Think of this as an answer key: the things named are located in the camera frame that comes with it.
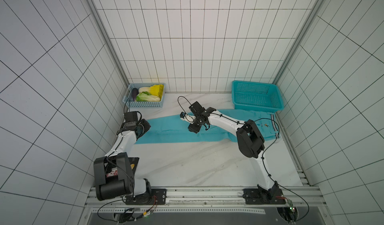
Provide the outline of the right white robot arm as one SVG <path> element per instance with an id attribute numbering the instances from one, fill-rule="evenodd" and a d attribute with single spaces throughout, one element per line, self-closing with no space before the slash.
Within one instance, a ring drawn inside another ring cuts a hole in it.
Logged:
<path id="1" fill-rule="evenodd" d="M 257 124 L 253 120 L 240 121 L 231 117 L 227 117 L 219 113 L 216 109 L 194 109 L 190 106 L 193 115 L 181 112 L 180 118 L 188 122 L 190 132 L 199 133 L 201 127 L 206 130 L 210 126 L 219 127 L 230 134 L 237 137 L 240 152 L 247 158 L 251 159 L 252 166 L 261 178 L 258 178 L 256 199 L 262 203 L 269 204 L 278 196 L 279 184 L 276 182 L 268 171 L 268 163 L 264 157 L 265 139 L 262 136 Z"/>

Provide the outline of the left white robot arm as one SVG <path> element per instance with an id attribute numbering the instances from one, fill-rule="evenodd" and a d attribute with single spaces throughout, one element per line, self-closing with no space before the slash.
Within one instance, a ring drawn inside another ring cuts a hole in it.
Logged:
<path id="1" fill-rule="evenodd" d="M 149 203 L 152 189 L 147 179 L 136 179 L 128 154 L 151 125 L 145 119 L 125 122 L 111 150 L 94 161 L 95 189 L 99 201 L 130 196 L 135 202 Z"/>

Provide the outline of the teal long pants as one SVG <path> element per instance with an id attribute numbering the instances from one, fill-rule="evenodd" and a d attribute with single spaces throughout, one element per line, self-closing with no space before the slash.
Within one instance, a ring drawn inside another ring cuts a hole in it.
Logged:
<path id="1" fill-rule="evenodd" d="M 219 110 L 226 117 L 239 121 L 256 121 L 265 141 L 274 140 L 278 134 L 275 115 L 266 112 L 245 111 L 245 110 Z M 201 129 L 195 134 L 188 130 L 188 122 L 181 120 L 179 115 L 148 120 L 150 130 L 136 142 L 137 144 L 163 144 L 163 143 L 197 143 L 197 142 L 219 142 L 228 139 L 237 141 L 237 137 L 224 129 L 211 126 L 209 130 Z"/>

